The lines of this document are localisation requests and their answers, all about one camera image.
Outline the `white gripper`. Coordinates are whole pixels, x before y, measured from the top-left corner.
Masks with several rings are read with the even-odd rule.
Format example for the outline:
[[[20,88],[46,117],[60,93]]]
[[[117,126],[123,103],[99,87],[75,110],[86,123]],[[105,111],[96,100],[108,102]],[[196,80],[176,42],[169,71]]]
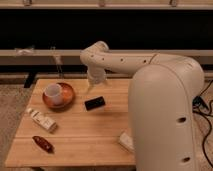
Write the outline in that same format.
[[[90,83],[87,92],[90,92],[94,88],[94,84],[99,84],[106,80],[106,72],[103,68],[89,67],[87,69],[87,78]]]

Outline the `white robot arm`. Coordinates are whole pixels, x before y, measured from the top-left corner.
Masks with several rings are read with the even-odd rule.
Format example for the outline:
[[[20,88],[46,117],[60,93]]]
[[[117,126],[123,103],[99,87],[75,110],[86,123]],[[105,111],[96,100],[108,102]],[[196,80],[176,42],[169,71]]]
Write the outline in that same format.
[[[200,64],[162,53],[111,53],[98,41],[80,53],[92,84],[108,70],[132,76],[128,110],[136,171],[198,171],[192,102],[204,85]]]

